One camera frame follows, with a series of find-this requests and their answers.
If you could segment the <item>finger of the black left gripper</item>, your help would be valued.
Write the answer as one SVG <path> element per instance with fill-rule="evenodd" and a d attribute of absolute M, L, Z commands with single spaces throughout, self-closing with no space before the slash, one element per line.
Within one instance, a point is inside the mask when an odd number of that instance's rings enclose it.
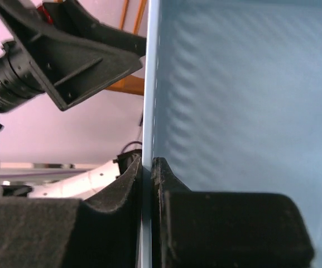
<path fill-rule="evenodd" d="M 100 42 L 138 56 L 146 54 L 146 38 L 94 18 L 78 1 L 43 2 L 42 17 L 60 31 L 76 37 Z"/>

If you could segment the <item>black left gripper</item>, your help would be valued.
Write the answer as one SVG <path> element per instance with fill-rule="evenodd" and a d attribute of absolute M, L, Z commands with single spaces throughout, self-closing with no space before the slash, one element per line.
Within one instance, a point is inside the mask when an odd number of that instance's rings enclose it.
<path fill-rule="evenodd" d="M 0 20 L 13 37 L 0 57 L 0 113 L 40 94 L 65 111 L 142 68 L 142 56 L 48 24 L 42 4 L 0 1 Z"/>

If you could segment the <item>blue perforated basket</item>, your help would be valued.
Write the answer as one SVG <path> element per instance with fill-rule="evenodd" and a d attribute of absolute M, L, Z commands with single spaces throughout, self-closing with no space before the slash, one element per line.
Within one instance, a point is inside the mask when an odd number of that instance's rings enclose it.
<path fill-rule="evenodd" d="M 150 1 L 145 82 L 143 166 L 289 196 L 322 267 L 322 1 Z"/>

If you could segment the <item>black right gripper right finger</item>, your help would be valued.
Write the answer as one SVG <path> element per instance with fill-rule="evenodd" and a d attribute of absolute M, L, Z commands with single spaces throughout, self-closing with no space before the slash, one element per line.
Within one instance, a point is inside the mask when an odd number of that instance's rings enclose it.
<path fill-rule="evenodd" d="M 296 204 L 277 193 L 194 192 L 153 160 L 153 267 L 309 267 Z"/>

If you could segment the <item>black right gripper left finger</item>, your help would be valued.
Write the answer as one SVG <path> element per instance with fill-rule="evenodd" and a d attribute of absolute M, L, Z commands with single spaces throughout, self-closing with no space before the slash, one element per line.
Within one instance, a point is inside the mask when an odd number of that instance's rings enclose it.
<path fill-rule="evenodd" d="M 0 198 L 0 267 L 136 267 L 142 164 L 87 200 Z"/>

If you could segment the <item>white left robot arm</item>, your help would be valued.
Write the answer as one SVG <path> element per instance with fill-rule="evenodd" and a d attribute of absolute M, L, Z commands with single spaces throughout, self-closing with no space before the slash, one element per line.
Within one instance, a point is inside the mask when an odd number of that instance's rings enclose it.
<path fill-rule="evenodd" d="M 146 39 L 100 23 L 78 1 L 0 1 L 0 113 L 47 94 L 65 111 L 142 68 Z M 115 162 L 63 178 L 16 175 L 0 196 L 89 198 L 119 175 Z"/>

